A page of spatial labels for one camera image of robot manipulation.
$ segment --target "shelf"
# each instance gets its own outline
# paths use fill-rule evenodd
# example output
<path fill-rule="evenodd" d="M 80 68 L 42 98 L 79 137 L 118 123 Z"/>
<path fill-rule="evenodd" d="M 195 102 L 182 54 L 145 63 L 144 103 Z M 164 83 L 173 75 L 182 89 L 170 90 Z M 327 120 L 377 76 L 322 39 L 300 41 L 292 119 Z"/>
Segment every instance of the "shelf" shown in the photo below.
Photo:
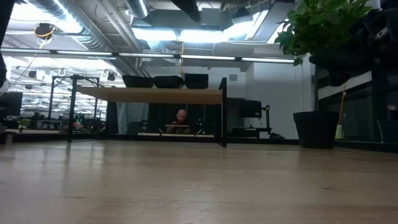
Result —
<path fill-rule="evenodd" d="M 223 100 L 222 90 L 189 90 L 165 88 L 77 87 L 77 92 L 108 102 L 181 103 L 217 105 Z"/>

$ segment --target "black chair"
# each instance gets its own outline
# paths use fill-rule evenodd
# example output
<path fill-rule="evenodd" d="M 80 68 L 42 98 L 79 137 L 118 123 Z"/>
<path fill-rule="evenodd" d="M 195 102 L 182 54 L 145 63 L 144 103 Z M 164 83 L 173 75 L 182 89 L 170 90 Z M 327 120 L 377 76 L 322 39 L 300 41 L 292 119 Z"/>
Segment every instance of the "black chair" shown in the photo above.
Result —
<path fill-rule="evenodd" d="M 378 120 L 381 141 L 398 143 L 398 120 Z"/>

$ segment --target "lamp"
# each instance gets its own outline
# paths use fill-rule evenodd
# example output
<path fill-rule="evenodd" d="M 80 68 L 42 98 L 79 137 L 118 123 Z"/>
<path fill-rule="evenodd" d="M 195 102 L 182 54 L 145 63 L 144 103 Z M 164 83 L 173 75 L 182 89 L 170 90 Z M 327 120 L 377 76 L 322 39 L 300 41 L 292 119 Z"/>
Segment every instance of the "lamp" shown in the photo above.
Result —
<path fill-rule="evenodd" d="M 108 72 L 108 80 L 109 81 L 114 81 L 115 80 L 115 78 L 114 78 L 114 72 Z"/>

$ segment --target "wooden floor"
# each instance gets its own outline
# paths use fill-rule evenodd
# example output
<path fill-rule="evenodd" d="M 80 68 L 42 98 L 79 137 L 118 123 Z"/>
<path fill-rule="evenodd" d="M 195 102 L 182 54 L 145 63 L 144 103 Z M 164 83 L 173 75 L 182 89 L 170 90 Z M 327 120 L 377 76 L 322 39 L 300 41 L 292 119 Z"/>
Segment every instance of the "wooden floor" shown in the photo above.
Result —
<path fill-rule="evenodd" d="M 398 223 L 398 155 L 134 141 L 2 146 L 0 223 Z"/>

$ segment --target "yellow object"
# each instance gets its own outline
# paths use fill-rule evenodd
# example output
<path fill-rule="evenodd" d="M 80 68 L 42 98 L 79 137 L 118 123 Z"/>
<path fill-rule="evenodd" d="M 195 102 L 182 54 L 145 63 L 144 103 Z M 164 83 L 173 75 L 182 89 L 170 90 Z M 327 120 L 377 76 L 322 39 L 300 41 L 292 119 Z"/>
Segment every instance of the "yellow object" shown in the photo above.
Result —
<path fill-rule="evenodd" d="M 340 124 L 336 128 L 335 139 L 343 139 L 343 127 Z"/>

